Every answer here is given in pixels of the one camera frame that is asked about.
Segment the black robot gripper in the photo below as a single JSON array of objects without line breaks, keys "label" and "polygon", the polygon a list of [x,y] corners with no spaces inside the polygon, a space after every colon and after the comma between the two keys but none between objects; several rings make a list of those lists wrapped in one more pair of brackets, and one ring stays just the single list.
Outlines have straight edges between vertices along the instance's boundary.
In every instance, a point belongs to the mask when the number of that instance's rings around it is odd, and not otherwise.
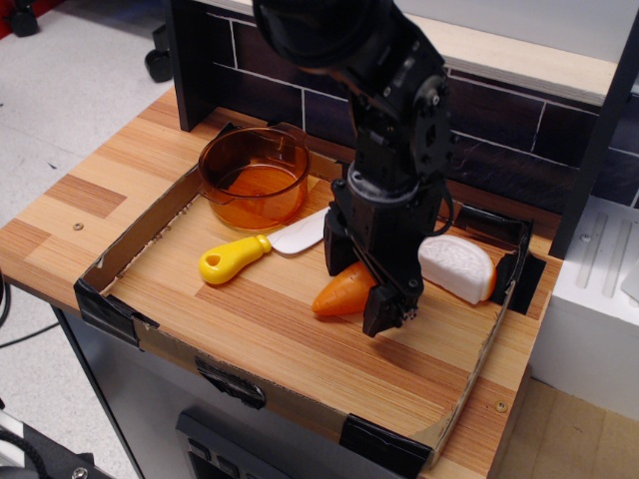
[{"label": "black robot gripper", "polygon": [[440,206],[449,201],[444,176],[420,179],[395,198],[364,190],[353,178],[334,180],[330,189],[323,230],[328,274],[337,276],[361,260],[380,284],[368,293],[363,333],[375,337],[402,327],[415,317],[423,292],[418,247],[437,234]]}]

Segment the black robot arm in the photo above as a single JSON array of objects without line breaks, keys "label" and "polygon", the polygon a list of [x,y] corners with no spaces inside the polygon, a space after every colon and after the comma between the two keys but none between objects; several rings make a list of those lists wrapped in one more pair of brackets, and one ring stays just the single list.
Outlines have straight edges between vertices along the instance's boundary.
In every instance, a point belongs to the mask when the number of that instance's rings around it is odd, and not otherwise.
[{"label": "black robot arm", "polygon": [[366,335],[399,327],[424,289],[418,247],[443,233],[436,219],[452,205],[443,59],[391,1],[257,1],[253,11],[279,56],[348,92],[355,158],[331,184],[325,262],[338,274],[360,261],[372,275]]}]

